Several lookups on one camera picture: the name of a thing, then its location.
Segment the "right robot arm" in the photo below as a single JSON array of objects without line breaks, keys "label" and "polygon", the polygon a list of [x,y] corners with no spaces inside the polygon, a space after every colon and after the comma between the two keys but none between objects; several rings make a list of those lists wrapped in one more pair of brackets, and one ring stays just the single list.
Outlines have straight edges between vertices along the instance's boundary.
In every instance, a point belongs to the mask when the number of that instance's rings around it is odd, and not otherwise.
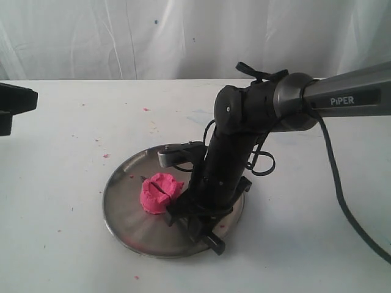
[{"label": "right robot arm", "polygon": [[184,220],[189,237],[219,250],[214,227],[250,188],[253,171],[272,132],[306,131],[326,117],[390,114],[390,64],[383,63],[326,79],[287,70],[265,73],[245,63],[236,69],[252,77],[245,88],[225,86],[214,102],[211,139],[166,148],[163,167],[189,162],[188,188],[166,209],[169,225]]}]

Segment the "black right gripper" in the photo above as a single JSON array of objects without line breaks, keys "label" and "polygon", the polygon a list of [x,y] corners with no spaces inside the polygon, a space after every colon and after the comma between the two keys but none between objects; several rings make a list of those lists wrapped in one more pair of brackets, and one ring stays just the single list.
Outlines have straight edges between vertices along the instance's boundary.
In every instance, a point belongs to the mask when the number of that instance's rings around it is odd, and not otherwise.
[{"label": "black right gripper", "polygon": [[227,134],[215,128],[210,143],[184,144],[183,155],[193,164],[188,188],[166,207],[166,223],[172,226],[188,218],[188,234],[194,243],[202,240],[236,203],[238,185],[254,147],[251,132]]}]

